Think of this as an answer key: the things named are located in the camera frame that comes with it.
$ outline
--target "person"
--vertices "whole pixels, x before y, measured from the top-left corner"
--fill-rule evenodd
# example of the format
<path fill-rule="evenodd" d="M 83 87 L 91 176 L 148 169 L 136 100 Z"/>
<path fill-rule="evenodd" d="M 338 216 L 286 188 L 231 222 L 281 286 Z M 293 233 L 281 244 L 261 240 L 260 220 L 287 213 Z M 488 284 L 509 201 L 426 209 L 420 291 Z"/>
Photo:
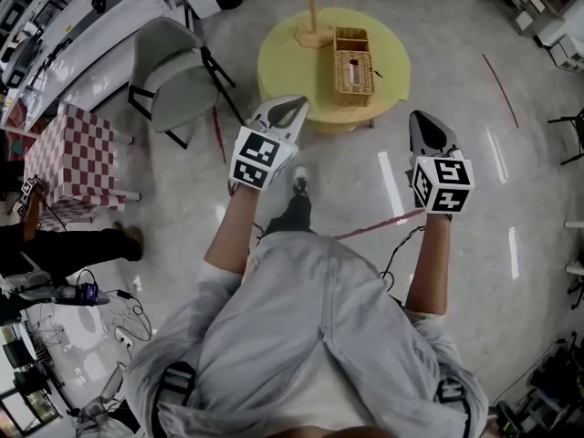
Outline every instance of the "person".
<path fill-rule="evenodd" d="M 4 279 L 31 272 L 29 260 L 59 284 L 86 266 L 117 258 L 141 259 L 143 240 L 135 227 L 124 229 L 116 223 L 114 229 L 102 231 L 38 230 L 42 195 L 42 186 L 35 185 L 22 222 L 0 226 L 0 275 Z"/>
<path fill-rule="evenodd" d="M 181 309 L 135 355 L 152 437 L 478 437 L 487 399 L 445 332 L 451 223 L 429 214 L 402 308 L 377 269 L 310 230 L 308 171 L 248 257 L 259 192 L 236 189 Z"/>

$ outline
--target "gray chair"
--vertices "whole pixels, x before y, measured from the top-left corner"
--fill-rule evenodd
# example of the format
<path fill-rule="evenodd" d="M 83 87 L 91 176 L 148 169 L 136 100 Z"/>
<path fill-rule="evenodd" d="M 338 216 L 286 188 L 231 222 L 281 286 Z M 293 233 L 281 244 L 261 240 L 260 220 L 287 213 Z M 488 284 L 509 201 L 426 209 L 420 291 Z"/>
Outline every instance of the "gray chair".
<path fill-rule="evenodd" d="M 166 133 L 186 149 L 172 130 L 211 109 L 220 93 L 244 124 L 217 72 L 235 87 L 195 33 L 169 18 L 153 19 L 134 41 L 128 102 L 151 122 L 154 131 Z"/>

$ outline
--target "gray floor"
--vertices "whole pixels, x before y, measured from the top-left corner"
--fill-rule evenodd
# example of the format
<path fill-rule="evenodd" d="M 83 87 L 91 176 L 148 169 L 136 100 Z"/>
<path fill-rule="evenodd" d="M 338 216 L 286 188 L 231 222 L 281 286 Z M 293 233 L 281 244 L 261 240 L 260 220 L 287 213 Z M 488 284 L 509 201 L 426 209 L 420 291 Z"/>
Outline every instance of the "gray floor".
<path fill-rule="evenodd" d="M 426 110 L 450 125 L 473 161 L 477 186 L 468 211 L 454 219 L 446 324 L 468 368 L 493 400 L 553 340 L 584 326 L 584 306 L 569 309 L 572 297 L 566 290 L 572 277 L 564 273 L 578 251 L 579 236 L 562 227 L 565 219 L 584 214 L 579 187 L 584 161 L 560 168 L 578 145 L 568 124 L 547 125 L 548 119 L 583 107 L 583 78 L 556 68 L 547 51 L 518 36 L 499 0 L 318 4 L 362 11 L 394 31 L 410 56 L 412 84 L 410 99 L 378 118 L 374 130 L 338 137 L 303 132 L 298 159 L 312 172 L 313 228 L 340 235 L 394 216 L 380 167 L 384 152 L 402 206 L 412 210 L 404 175 L 409 168 L 408 116 L 412 110 Z M 307 0 L 245 0 L 233 11 L 204 20 L 208 45 L 237 82 L 235 102 L 246 114 L 258 102 L 256 60 L 262 40 L 278 21 L 306 6 Z M 519 128 L 483 55 L 506 89 Z M 230 155 L 238 124 L 224 104 L 219 109 Z M 102 216 L 96 225 L 120 217 L 142 228 L 147 246 L 138 264 L 99 265 L 95 274 L 106 289 L 140 286 L 138 297 L 158 328 L 178 299 L 188 297 L 228 204 L 227 170 L 210 116 L 193 126 L 189 149 L 182 151 L 149 131 L 123 94 L 101 115 L 136 135 L 137 141 L 120 152 L 120 176 L 143 199 L 122 216 Z M 280 181 L 262 196 L 257 221 L 267 224 L 286 200 L 287 185 Z M 416 216 L 345 243 L 383 269 L 392 249 L 423 222 L 423 216 Z M 510 235 L 516 241 L 516 260 Z M 415 236 L 395 258 L 396 297 L 407 293 L 420 242 Z M 55 321 L 65 326 L 67 336 L 52 350 L 64 376 L 73 378 L 66 391 L 81 404 L 100 390 L 116 360 L 127 361 L 127 353 L 105 338 L 96 308 L 57 308 Z M 523 393 L 523 384 L 509 393 L 510 399 Z"/>

